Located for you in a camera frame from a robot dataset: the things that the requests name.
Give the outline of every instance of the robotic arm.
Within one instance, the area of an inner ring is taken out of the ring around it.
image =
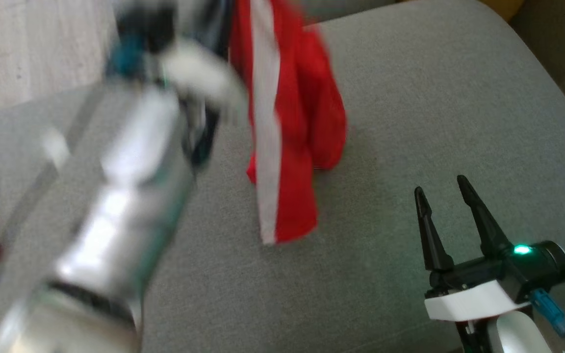
[[[107,76],[141,87],[139,99],[103,157],[105,184],[76,241],[0,324],[0,353],[140,350],[144,293],[220,116],[247,116],[247,92],[223,59],[229,2],[210,4],[210,29],[198,23],[191,39],[175,35],[172,5],[119,16]]]

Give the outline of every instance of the red fabric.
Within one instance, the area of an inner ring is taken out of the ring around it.
[[[253,55],[258,53],[253,53],[252,1],[258,0],[235,2],[231,63],[249,89],[254,128],[258,117],[254,116]],[[339,162],[346,139],[346,116],[320,34],[315,27],[304,27],[301,14],[286,0],[268,1],[280,52],[275,110],[282,155],[276,243],[283,243],[307,235],[317,224],[312,171],[329,170]],[[256,183],[257,158],[253,153],[247,169],[252,183]]]

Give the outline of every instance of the red garment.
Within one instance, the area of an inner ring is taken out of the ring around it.
[[[250,93],[256,184],[265,244],[292,241],[317,224],[313,168],[341,158],[346,116],[315,27],[285,0],[236,0],[231,63]]]

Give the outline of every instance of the silver robotic arm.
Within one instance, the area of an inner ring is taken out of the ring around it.
[[[144,293],[203,165],[210,119],[247,119],[240,78],[200,43],[178,36],[145,54],[133,74],[146,72],[142,92],[102,159],[105,184],[74,243],[0,324],[0,353],[140,350]]]

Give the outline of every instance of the yellow object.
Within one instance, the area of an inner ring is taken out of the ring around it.
[[[524,0],[479,0],[480,2],[489,6],[497,14],[500,15],[505,21],[509,22],[512,17],[518,13],[518,10],[524,4]]]

